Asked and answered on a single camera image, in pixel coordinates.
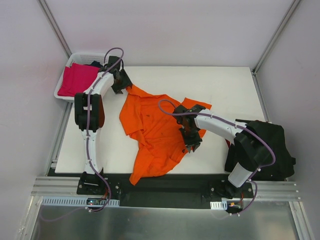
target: white plastic basket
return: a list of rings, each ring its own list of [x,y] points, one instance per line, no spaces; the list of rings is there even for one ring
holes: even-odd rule
[[[73,53],[68,62],[66,63],[66,67],[71,67],[71,65],[73,63],[76,64],[91,64],[93,61],[97,61],[101,64],[104,63],[104,57],[105,57],[105,53],[96,53],[96,52],[78,52],[78,53]],[[75,101],[75,98],[73,96],[58,96],[58,91],[62,86],[62,82],[63,82],[63,78],[64,78],[64,71],[62,72],[60,79],[58,81],[58,84],[55,87],[54,90],[54,96],[57,99],[63,99],[66,100],[68,102],[73,103]]]

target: pink cloth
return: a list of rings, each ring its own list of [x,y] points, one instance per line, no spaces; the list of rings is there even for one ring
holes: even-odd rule
[[[76,93],[83,93],[97,78],[98,70],[95,66],[77,63],[73,63],[71,67],[66,66],[58,96],[74,97]]]

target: white wall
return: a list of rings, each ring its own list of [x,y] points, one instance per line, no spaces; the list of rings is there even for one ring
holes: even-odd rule
[[[255,67],[292,0],[47,0],[72,52],[134,66]]]
[[[12,240],[45,168],[65,103],[67,61],[36,0],[0,1],[0,239]]]
[[[315,239],[320,239],[320,1],[304,0],[258,72],[270,120],[285,129]]]

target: orange shirt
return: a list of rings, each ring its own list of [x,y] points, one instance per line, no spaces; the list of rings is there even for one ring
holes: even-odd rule
[[[138,141],[139,151],[135,158],[130,182],[136,185],[140,178],[165,175],[172,170],[188,153],[176,119],[158,108],[162,99],[172,101],[176,106],[182,104],[187,109],[200,104],[207,109],[210,104],[185,98],[182,103],[167,95],[151,95],[135,85],[128,87],[128,96],[120,113],[120,121],[125,134]],[[162,102],[161,107],[172,113],[174,107]],[[205,130],[200,130],[202,138]]]

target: white tabletop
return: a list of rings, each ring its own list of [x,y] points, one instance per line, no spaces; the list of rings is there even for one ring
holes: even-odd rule
[[[179,102],[189,98],[209,103],[212,112],[229,119],[264,121],[248,67],[128,66],[125,70],[132,83],[147,93],[167,94]],[[101,129],[100,149],[104,173],[133,171],[138,142],[125,135],[119,120],[126,97],[126,92],[115,95],[111,88],[103,97],[105,122]],[[169,173],[224,173],[228,153],[225,140],[211,132],[207,132],[202,140],[200,147],[184,156]],[[85,158],[85,145],[72,108],[55,172],[82,173]]]

